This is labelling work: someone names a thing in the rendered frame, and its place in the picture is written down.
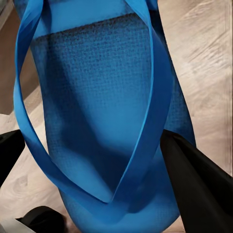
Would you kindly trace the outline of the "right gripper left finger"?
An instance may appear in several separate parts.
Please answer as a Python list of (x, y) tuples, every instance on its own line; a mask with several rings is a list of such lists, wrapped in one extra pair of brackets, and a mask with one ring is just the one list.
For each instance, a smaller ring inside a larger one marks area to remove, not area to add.
[(0, 134), (0, 188), (25, 149), (25, 140), (20, 131)]

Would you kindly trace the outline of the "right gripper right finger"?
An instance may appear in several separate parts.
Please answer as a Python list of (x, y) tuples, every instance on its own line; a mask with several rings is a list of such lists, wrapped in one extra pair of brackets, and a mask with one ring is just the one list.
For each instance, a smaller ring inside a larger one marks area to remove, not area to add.
[(178, 133), (160, 148), (186, 233), (233, 233), (233, 177)]

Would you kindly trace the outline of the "sandal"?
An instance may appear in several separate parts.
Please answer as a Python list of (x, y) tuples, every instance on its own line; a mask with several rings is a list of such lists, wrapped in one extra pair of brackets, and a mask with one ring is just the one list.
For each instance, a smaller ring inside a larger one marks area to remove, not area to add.
[[(163, 130), (196, 147), (157, 0), (13, 0), (14, 109), (36, 163), (82, 233), (162, 233), (180, 217)], [(24, 108), (30, 47), (48, 151)]]

